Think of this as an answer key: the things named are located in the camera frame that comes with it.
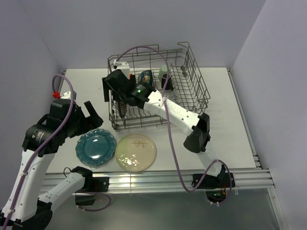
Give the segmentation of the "black floral square plate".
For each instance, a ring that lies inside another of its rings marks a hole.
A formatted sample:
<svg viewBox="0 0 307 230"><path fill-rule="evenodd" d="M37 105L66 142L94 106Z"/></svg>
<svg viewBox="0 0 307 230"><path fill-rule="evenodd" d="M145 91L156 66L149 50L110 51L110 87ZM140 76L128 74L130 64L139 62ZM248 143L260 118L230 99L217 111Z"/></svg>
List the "black floral square plate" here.
<svg viewBox="0 0 307 230"><path fill-rule="evenodd" d="M118 110L118 115L121 119L126 119L127 114L127 104L123 101L116 101L116 107Z"/></svg>

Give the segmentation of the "blue patterned bowl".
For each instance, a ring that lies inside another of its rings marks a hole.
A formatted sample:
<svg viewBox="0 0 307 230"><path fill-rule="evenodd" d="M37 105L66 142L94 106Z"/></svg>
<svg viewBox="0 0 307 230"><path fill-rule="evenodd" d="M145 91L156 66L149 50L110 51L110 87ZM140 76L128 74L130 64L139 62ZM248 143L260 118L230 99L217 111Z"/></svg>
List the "blue patterned bowl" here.
<svg viewBox="0 0 307 230"><path fill-rule="evenodd" d="M144 83L153 86L153 73L151 70L144 70L138 76L138 83Z"/></svg>

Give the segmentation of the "light green plastic cup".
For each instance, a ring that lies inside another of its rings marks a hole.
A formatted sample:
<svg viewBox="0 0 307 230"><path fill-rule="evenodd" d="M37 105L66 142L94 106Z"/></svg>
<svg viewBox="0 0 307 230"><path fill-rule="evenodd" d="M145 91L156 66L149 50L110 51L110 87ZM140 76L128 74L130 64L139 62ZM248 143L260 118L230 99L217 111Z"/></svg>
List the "light green plastic cup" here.
<svg viewBox="0 0 307 230"><path fill-rule="evenodd" d="M158 79L160 82L162 82L162 76L164 74L167 74L167 65L166 64L163 64L160 66L160 69L159 69L159 73L158 73Z"/></svg>

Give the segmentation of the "black mug brown inside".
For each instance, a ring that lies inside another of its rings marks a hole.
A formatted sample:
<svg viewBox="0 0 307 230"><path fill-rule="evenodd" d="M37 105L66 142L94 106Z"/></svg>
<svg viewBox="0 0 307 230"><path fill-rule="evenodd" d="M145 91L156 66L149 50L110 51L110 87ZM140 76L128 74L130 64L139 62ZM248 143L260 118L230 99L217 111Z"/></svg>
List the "black mug brown inside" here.
<svg viewBox="0 0 307 230"><path fill-rule="evenodd" d="M163 74L161 77L161 87L165 89L166 91L173 91L173 83L171 76L167 73Z"/></svg>

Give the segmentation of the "clear drinking glass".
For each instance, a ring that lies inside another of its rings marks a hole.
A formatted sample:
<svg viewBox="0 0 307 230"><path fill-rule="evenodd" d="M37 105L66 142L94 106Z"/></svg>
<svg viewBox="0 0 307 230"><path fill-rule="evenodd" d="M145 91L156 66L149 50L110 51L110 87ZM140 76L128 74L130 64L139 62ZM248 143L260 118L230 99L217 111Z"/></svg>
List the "clear drinking glass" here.
<svg viewBox="0 0 307 230"><path fill-rule="evenodd" d="M173 102L177 102L178 101L178 94L176 92L171 92L168 95L168 98L173 101Z"/></svg>

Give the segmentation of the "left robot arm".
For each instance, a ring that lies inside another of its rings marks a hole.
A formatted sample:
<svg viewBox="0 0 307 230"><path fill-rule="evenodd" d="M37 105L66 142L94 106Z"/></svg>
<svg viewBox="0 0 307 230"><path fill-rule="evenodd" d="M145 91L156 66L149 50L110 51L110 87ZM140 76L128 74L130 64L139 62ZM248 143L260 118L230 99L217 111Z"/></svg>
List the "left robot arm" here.
<svg viewBox="0 0 307 230"><path fill-rule="evenodd" d="M74 100L56 99L48 114L27 129L22 144L22 162L11 195L0 211L0 225L14 230L44 230L54 211L73 193L90 191L93 172L81 166L44 195L40 189L47 169L67 138L85 134L102 125L90 101L84 103L85 117Z"/></svg>

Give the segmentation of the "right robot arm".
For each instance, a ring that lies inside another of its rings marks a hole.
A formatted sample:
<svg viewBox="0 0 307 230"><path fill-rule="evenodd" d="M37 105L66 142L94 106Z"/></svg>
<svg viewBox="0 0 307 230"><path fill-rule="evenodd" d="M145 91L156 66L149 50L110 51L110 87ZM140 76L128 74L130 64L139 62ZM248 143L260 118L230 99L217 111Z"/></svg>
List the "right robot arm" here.
<svg viewBox="0 0 307 230"><path fill-rule="evenodd" d="M153 86L131 81L117 69L102 78L105 101L109 92L116 101L154 113L179 127L187 135L183 146L193 153L205 152L210 146L210 117L191 112L164 97Z"/></svg>

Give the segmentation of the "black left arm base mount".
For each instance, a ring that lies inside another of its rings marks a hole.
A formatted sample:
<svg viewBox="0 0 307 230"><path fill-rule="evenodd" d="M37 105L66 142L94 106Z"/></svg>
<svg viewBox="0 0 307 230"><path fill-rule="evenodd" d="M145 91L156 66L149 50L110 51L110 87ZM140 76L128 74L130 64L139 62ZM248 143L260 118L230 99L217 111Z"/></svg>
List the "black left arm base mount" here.
<svg viewBox="0 0 307 230"><path fill-rule="evenodd" d="M98 200L98 195L88 192L105 193L108 191L109 177L94 177L89 188L77 191L75 204L78 206L92 206Z"/></svg>

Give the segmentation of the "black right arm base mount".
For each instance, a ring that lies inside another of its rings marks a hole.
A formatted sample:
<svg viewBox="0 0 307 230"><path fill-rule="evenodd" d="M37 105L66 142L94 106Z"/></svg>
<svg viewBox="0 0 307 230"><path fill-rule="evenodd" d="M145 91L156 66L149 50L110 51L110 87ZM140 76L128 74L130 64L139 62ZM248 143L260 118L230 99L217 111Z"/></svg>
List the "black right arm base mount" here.
<svg viewBox="0 0 307 230"><path fill-rule="evenodd" d="M227 198L227 190L236 187L235 179L232 173L221 172L216 177L205 175L197 189L206 190L206 197L210 205L219 206Z"/></svg>

